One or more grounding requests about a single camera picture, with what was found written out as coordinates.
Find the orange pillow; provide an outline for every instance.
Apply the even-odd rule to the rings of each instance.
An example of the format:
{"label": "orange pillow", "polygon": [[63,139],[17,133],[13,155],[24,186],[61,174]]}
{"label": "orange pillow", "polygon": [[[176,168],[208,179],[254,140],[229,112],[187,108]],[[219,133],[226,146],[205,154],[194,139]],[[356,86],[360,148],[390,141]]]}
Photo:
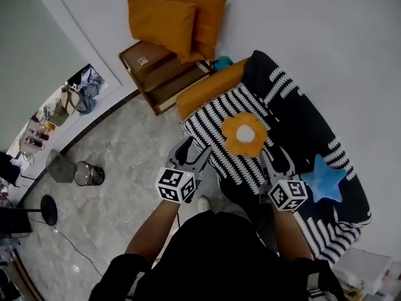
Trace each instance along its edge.
{"label": "orange pillow", "polygon": [[192,44],[192,51],[189,56],[177,56],[181,63],[194,63],[196,61],[204,59],[203,55],[194,48],[194,44]]}
{"label": "orange pillow", "polygon": [[128,0],[133,38],[148,41],[180,56],[191,51],[195,4],[168,0]]}
{"label": "orange pillow", "polygon": [[227,0],[174,0],[196,5],[194,46],[206,60],[214,60],[224,6]]}
{"label": "orange pillow", "polygon": [[193,84],[180,93],[175,103],[181,119],[184,120],[196,108],[235,87],[244,75],[246,61],[247,59],[243,59],[231,66],[225,67],[225,69]]}

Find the sofa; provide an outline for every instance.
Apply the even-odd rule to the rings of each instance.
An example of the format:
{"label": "sofa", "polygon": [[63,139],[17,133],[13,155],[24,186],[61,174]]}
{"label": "sofa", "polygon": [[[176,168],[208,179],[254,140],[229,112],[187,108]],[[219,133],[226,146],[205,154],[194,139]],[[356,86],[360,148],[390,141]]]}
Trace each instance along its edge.
{"label": "sofa", "polygon": [[269,56],[255,51],[252,57],[188,88],[176,104],[184,134],[194,138],[200,151],[212,146],[209,163],[217,172],[222,192],[247,213],[258,205],[264,174],[258,158],[235,156],[225,149],[221,123],[226,117],[251,112],[265,125],[268,139],[264,149],[276,170],[288,168],[279,149],[282,147],[297,174],[312,171],[317,154],[329,166],[347,171],[339,183],[342,202],[324,198],[315,203],[308,188],[308,200],[294,212],[315,258],[333,265],[371,222],[368,201],[341,142],[307,96]]}

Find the blue object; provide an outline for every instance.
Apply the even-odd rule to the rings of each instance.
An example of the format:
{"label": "blue object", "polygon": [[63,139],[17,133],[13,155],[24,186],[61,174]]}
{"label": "blue object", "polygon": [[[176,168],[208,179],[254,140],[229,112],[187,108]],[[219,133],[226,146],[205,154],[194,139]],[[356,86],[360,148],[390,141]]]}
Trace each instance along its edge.
{"label": "blue object", "polygon": [[222,56],[213,63],[213,69],[215,72],[218,72],[225,69],[228,66],[231,66],[232,64],[233,62],[230,59],[230,57]]}
{"label": "blue object", "polygon": [[313,201],[317,203],[322,198],[334,201],[343,200],[338,183],[346,176],[346,170],[327,166],[325,160],[317,154],[313,172],[299,175],[313,192]]}
{"label": "blue object", "polygon": [[81,101],[76,106],[81,116],[87,115],[95,108],[96,100],[93,98],[99,94],[99,87],[104,82],[103,78],[92,67],[81,74],[81,83],[77,87],[81,93]]}

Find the person's shoe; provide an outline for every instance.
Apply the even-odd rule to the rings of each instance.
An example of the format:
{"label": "person's shoe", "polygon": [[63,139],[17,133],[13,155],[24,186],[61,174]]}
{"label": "person's shoe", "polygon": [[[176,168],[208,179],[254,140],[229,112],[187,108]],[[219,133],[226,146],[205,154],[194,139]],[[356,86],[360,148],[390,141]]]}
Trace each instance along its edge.
{"label": "person's shoe", "polygon": [[198,213],[203,213],[206,211],[210,211],[212,209],[211,202],[206,196],[201,196],[198,199]]}

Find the shelf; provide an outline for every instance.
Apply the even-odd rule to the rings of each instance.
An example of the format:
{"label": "shelf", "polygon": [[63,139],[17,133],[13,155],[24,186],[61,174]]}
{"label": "shelf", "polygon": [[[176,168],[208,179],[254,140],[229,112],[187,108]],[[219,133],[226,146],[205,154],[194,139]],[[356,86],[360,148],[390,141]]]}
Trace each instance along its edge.
{"label": "shelf", "polygon": [[190,64],[180,75],[176,75],[167,82],[155,87],[147,93],[147,96],[154,106],[161,105],[181,90],[208,74],[203,72],[196,64]]}
{"label": "shelf", "polygon": [[[135,45],[124,50],[121,53],[121,56],[134,74],[138,75],[141,71],[148,71],[158,62],[163,61],[167,57],[174,56],[174,54],[163,46],[139,41]],[[145,56],[146,59],[148,59],[148,63],[144,64],[143,66],[138,62],[138,59],[142,56]]]}
{"label": "shelf", "polygon": [[165,80],[171,79],[178,73],[183,72],[185,69],[193,65],[192,63],[182,64],[179,59],[175,56],[170,60],[166,61],[162,65],[154,68],[147,78],[142,80],[143,90],[145,92],[151,92],[158,85],[162,84]]}

